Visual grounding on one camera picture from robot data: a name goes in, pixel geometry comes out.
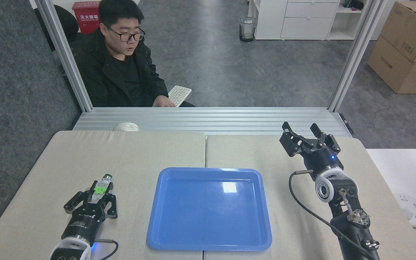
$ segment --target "bottle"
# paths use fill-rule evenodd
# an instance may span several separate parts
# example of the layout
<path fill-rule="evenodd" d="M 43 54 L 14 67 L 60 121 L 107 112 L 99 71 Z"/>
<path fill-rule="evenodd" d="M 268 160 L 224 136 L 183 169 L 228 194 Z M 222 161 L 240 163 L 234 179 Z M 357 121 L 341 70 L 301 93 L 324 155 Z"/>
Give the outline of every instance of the bottle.
<path fill-rule="evenodd" d="M 112 182 L 112 176 L 110 174 L 104 175 L 102 180 L 96 184 L 94 187 L 94 194 L 91 198 L 91 203 L 97 203 L 100 199 L 104 196 L 105 192 L 107 191 L 107 188 L 109 187 L 109 183 Z"/>

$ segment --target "drawer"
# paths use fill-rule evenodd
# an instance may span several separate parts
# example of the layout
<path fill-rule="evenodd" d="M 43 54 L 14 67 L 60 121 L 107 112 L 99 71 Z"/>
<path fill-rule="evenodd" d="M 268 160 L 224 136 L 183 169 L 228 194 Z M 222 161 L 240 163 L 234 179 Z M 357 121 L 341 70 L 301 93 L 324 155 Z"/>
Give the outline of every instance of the drawer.
<path fill-rule="evenodd" d="M 332 18 L 285 18 L 281 38 L 326 39 Z"/>
<path fill-rule="evenodd" d="M 339 3 L 339 0 L 289 0 L 289 3 Z"/>
<path fill-rule="evenodd" d="M 285 17 L 333 18 L 337 3 L 288 3 Z"/>

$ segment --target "man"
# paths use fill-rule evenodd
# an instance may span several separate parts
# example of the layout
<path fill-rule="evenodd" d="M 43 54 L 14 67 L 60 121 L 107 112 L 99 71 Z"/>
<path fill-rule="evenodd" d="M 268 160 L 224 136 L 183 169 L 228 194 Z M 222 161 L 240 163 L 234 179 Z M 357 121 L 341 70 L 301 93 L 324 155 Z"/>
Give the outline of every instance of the man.
<path fill-rule="evenodd" d="M 175 107 L 144 44 L 143 19 L 132 0 L 100 2 L 99 28 L 75 57 L 94 107 Z"/>

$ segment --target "office chair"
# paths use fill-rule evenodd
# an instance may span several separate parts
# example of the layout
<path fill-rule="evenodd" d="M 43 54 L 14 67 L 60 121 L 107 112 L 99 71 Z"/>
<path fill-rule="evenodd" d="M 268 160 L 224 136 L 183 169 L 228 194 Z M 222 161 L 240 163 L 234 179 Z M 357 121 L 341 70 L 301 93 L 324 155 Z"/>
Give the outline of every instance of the office chair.
<path fill-rule="evenodd" d="M 57 16 L 59 16 L 59 20 L 61 22 L 62 29 L 65 33 L 65 37 L 68 43 L 72 43 L 73 41 L 77 40 L 77 38 L 83 36 L 82 33 L 78 32 L 79 26 L 74 15 L 59 5 L 54 5 L 54 7 L 56 9 Z M 54 47 L 51 36 L 49 35 L 48 29 L 44 24 L 43 18 L 41 17 L 38 8 L 35 8 L 33 11 L 35 12 L 36 18 L 38 18 L 38 22 L 41 25 L 41 29 L 43 30 L 44 36 L 48 41 L 51 51 L 55 51 L 56 48 Z"/>

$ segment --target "red fire extinguisher box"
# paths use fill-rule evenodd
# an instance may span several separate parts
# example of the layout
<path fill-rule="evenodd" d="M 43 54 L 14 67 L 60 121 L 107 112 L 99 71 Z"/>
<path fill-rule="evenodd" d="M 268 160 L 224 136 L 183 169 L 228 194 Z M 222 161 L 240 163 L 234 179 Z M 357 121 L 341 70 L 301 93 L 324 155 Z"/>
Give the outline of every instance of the red fire extinguisher box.
<path fill-rule="evenodd" d="M 82 33 L 91 33 L 99 28 L 99 3 L 100 1 L 75 2 L 71 8 Z"/>

